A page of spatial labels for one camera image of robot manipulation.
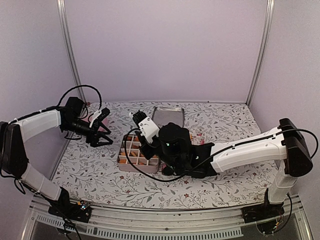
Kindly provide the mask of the pink divided cookie tin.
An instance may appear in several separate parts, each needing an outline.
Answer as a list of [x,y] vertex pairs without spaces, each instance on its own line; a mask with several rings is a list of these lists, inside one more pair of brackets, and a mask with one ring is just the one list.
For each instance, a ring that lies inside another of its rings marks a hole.
[[[146,174],[155,174],[158,172],[160,167],[160,160],[158,157],[151,158],[150,160],[147,160],[144,155],[140,151],[140,142],[136,135],[128,135],[126,142],[125,137],[122,140],[120,150],[117,157],[117,165],[120,171],[123,172],[135,172],[138,173],[139,171],[136,170],[132,165],[129,163],[125,149],[127,151],[127,155],[129,160],[132,162],[132,164],[142,172]],[[125,159],[126,164],[119,164],[120,159]]]

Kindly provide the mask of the silver metal tray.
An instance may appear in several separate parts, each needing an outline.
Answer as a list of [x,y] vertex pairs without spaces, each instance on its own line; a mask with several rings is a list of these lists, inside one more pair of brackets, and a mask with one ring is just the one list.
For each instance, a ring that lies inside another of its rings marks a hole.
[[185,111],[181,107],[157,106],[154,108],[152,120],[160,128],[168,123],[174,123],[183,128],[185,123]]

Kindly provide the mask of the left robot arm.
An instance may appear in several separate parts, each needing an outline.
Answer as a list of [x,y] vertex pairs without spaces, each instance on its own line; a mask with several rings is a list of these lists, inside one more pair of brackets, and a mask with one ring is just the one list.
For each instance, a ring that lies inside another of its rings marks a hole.
[[70,97],[63,106],[58,104],[0,123],[0,172],[6,178],[13,178],[21,192],[28,189],[47,200],[51,208],[63,217],[87,212],[89,207],[82,200],[73,203],[68,190],[33,167],[27,147],[31,142],[47,137],[53,130],[75,133],[92,148],[111,145],[111,132],[105,125],[110,110],[100,107],[84,119],[82,112],[85,106],[78,97]]

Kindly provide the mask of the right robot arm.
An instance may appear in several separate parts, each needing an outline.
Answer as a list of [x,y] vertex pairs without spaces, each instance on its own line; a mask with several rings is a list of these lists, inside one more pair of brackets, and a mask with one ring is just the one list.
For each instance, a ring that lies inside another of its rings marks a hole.
[[264,192],[264,201],[244,207],[242,214],[269,218],[282,213],[285,197],[297,179],[313,168],[312,158],[303,129],[288,119],[260,135],[243,140],[193,145],[188,129],[173,122],[158,127],[150,117],[138,120],[138,139],[142,154],[150,159],[159,157],[167,168],[167,175],[202,179],[227,170],[271,160],[280,161],[277,175]]

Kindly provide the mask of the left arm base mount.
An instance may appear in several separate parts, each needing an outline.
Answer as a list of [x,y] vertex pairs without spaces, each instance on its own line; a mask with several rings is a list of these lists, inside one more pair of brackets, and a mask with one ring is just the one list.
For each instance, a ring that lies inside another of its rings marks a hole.
[[77,203],[59,203],[58,201],[51,200],[49,203],[48,213],[51,215],[82,223],[88,223],[91,218],[92,208],[90,206],[83,208]]

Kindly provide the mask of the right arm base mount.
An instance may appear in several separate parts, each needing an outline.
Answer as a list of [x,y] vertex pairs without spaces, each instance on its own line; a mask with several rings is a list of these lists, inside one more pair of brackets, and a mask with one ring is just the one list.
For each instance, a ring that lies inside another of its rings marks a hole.
[[278,217],[285,212],[283,205],[284,203],[271,204],[267,201],[257,205],[246,206],[241,209],[241,216],[245,223]]

